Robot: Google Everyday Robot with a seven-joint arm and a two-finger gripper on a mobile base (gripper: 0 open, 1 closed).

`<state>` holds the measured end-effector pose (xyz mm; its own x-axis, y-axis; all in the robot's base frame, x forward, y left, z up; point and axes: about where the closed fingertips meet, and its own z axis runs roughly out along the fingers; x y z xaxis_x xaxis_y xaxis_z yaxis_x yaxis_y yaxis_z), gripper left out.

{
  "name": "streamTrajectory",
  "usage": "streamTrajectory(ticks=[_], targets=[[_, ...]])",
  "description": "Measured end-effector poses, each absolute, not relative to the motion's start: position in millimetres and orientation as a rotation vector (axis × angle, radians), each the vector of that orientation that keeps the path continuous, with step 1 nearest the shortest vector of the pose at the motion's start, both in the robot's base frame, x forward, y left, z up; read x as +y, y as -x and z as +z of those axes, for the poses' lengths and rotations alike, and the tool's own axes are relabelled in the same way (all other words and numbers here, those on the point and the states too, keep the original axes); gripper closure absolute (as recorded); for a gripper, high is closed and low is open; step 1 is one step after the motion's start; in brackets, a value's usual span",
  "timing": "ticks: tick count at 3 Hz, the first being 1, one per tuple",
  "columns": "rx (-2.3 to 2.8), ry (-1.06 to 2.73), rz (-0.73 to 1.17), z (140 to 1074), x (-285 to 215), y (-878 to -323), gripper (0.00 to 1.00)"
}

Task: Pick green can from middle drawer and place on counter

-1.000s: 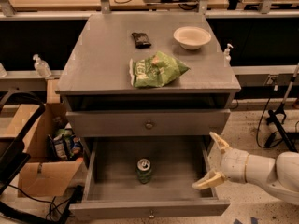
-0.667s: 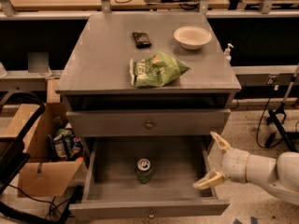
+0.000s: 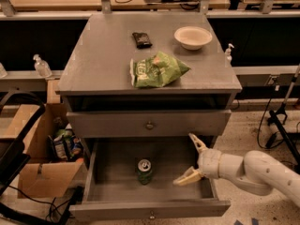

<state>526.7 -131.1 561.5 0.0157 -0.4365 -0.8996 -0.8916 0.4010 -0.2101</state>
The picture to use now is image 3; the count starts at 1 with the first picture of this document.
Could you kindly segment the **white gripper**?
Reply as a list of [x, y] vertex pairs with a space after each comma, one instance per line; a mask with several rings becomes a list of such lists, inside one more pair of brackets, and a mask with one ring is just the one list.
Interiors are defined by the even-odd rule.
[[198, 169], [188, 168], [181, 176], [173, 180], [176, 186], [186, 186], [200, 181], [203, 177], [213, 179], [237, 179], [244, 174], [243, 158], [222, 153], [216, 149], [207, 149], [205, 143], [195, 134], [189, 133], [189, 138], [199, 153]]

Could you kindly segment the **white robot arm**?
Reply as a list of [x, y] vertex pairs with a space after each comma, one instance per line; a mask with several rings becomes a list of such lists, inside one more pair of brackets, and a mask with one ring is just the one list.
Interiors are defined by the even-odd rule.
[[225, 179], [236, 187], [258, 196], [280, 191], [300, 206], [300, 175], [261, 151], [249, 151], [243, 157], [208, 148], [195, 134], [189, 133], [198, 152], [198, 168], [191, 166], [173, 183], [185, 186], [202, 178]]

